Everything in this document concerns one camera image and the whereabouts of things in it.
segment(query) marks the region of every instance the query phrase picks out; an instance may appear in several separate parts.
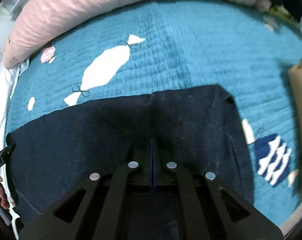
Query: small white oval print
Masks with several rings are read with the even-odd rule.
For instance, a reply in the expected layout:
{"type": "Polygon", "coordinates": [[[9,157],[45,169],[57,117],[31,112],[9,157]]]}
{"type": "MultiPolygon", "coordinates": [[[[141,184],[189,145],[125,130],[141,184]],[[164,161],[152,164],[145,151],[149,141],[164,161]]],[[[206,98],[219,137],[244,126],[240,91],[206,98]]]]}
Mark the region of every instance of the small white oval print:
{"type": "Polygon", "coordinates": [[[31,97],[28,104],[28,110],[31,111],[33,109],[33,105],[35,103],[35,98],[31,97]]]}

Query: bed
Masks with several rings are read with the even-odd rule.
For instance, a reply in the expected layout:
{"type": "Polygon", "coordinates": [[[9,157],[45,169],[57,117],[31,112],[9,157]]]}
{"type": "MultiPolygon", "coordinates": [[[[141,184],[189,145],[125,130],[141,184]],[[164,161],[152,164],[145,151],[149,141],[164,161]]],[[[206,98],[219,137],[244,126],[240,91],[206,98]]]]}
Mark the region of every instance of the bed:
{"type": "Polygon", "coordinates": [[[217,0],[151,0],[97,16],[31,56],[8,104],[5,135],[88,100],[218,83],[234,96],[251,133],[254,206],[286,235],[302,217],[299,133],[287,74],[302,58],[302,35],[278,18],[277,30],[266,28],[264,15],[217,0]],[[125,52],[112,50],[119,46],[125,52]],[[108,65],[101,57],[106,51],[124,63],[108,65]],[[92,64],[99,80],[90,87],[83,78],[92,64]],[[286,145],[290,154],[283,176],[271,183],[259,174],[257,145],[278,137],[278,147],[286,145]]]}

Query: white sheet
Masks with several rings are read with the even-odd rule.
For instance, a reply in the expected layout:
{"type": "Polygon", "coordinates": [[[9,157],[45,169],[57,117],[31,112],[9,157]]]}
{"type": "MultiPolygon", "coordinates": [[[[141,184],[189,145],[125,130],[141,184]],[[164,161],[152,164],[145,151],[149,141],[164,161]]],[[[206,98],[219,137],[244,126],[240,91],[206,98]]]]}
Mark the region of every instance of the white sheet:
{"type": "MultiPolygon", "coordinates": [[[[4,148],[5,124],[7,118],[8,102],[13,95],[15,86],[19,76],[19,66],[12,69],[5,69],[0,64],[0,151],[4,148]]],[[[19,217],[14,211],[10,201],[11,194],[8,187],[7,176],[5,172],[5,165],[0,168],[0,176],[3,178],[3,187],[10,202],[10,213],[12,215],[12,227],[16,238],[18,233],[15,227],[15,220],[19,217]]]]}

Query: cream print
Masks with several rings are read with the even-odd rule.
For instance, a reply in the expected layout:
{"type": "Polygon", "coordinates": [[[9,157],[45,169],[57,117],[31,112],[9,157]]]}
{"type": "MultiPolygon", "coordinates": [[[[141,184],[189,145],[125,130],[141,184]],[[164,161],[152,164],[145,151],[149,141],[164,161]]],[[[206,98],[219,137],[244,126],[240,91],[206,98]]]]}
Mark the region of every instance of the cream print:
{"type": "MultiPolygon", "coordinates": [[[[130,45],[144,42],[145,38],[130,35],[126,45],[106,49],[84,70],[80,90],[88,90],[107,84],[118,69],[130,58],[130,45]]],[[[64,99],[69,106],[76,105],[81,92],[74,92],[64,99]]]]}

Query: blue bedsheet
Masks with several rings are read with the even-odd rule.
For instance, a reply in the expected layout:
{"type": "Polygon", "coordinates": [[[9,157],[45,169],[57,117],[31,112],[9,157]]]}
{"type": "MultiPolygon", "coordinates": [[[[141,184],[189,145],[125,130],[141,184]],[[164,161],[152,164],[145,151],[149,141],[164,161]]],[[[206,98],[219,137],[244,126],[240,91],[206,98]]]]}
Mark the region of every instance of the blue bedsheet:
{"type": "MultiPolygon", "coordinates": [[[[282,22],[271,32],[262,16],[213,0],[154,0],[98,16],[51,42],[51,64],[41,63],[41,52],[31,60],[10,102],[6,131],[67,107],[64,99],[81,86],[92,61],[133,34],[146,40],[130,46],[129,60],[112,79],[88,89],[77,104],[218,83],[235,97],[256,138],[281,136],[292,149],[289,170],[296,170],[300,154],[287,71],[302,57],[302,39],[282,22]]],[[[254,146],[249,150],[254,205],[279,226],[300,203],[299,178],[291,187],[287,179],[271,186],[257,173],[254,146]]]]}

